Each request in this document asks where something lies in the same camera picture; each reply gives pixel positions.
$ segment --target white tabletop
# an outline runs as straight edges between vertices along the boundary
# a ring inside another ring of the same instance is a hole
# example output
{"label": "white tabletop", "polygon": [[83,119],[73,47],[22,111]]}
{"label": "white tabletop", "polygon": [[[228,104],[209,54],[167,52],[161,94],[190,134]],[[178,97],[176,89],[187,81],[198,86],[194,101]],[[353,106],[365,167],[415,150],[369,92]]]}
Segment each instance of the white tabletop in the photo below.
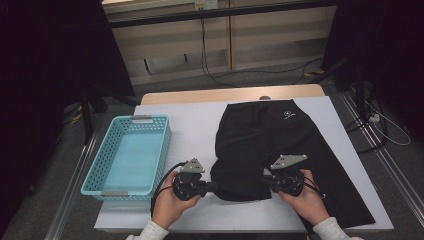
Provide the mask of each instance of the white tabletop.
{"label": "white tabletop", "polygon": [[[328,97],[296,98],[296,104],[319,128],[364,199],[375,224],[348,231],[380,231],[393,225],[350,142]],[[216,161],[215,136],[229,102],[158,104],[138,106],[134,115],[167,114],[171,142],[165,172],[176,163],[196,157],[210,181],[210,169]],[[104,202],[95,228],[108,232],[140,232],[150,219],[150,204],[142,202]],[[273,194],[272,199],[234,203],[208,193],[174,223],[172,232],[305,232],[295,211]]]}

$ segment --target white sleeve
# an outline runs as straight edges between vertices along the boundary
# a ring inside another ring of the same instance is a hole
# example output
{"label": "white sleeve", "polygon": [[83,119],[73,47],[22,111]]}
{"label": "white sleeve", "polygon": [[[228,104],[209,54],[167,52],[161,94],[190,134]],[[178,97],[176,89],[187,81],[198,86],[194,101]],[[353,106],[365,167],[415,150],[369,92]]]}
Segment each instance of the white sleeve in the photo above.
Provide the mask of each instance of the white sleeve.
{"label": "white sleeve", "polygon": [[127,240],[162,240],[168,233],[168,231],[153,221],[148,220],[147,226],[143,229],[140,236],[129,235]]}
{"label": "white sleeve", "polygon": [[348,239],[361,239],[357,237],[350,238],[340,228],[336,218],[330,217],[320,222],[313,228],[322,240],[348,240]]}

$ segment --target handheld controller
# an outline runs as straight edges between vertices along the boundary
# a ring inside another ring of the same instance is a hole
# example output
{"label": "handheld controller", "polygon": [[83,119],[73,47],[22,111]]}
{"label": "handheld controller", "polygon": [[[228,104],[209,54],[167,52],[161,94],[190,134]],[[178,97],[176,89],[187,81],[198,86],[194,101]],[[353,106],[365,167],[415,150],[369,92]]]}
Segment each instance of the handheld controller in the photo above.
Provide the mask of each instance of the handheld controller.
{"label": "handheld controller", "polygon": [[274,192],[284,192],[294,197],[300,195],[303,190],[303,173],[295,166],[296,163],[306,160],[306,155],[281,155],[271,165],[272,175],[264,175],[262,182],[268,184]]}
{"label": "handheld controller", "polygon": [[215,192],[218,183],[200,180],[205,169],[196,158],[181,167],[180,174],[174,178],[172,187],[174,194],[183,201],[190,200],[196,195],[204,197],[208,192]]}

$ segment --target blue plastic basket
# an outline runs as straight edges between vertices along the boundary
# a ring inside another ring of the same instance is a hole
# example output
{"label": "blue plastic basket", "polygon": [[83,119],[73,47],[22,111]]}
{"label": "blue plastic basket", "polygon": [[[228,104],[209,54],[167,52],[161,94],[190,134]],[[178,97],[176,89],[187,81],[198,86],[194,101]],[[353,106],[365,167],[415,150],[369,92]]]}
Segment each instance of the blue plastic basket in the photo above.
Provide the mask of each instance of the blue plastic basket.
{"label": "blue plastic basket", "polygon": [[150,200],[163,176],[170,137],[166,115],[114,118],[81,193],[98,200]]}

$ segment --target hand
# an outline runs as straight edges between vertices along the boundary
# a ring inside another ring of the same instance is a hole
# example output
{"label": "hand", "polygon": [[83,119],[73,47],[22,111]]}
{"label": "hand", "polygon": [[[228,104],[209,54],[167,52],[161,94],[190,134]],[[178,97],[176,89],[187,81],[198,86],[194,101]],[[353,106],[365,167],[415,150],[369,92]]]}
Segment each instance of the hand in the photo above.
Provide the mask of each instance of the hand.
{"label": "hand", "polygon": [[[304,169],[300,171],[305,177],[312,181],[314,180],[311,171]],[[297,197],[283,192],[279,192],[278,194],[281,199],[290,204],[300,216],[308,220],[314,226],[330,217],[318,193],[306,186],[303,187],[302,192]]]}
{"label": "hand", "polygon": [[175,196],[172,190],[172,181],[177,175],[178,172],[173,171],[165,179],[161,189],[166,189],[157,197],[153,211],[152,221],[166,230],[181,217],[184,210],[194,207],[200,199],[200,195],[197,195],[188,201],[181,201]]}

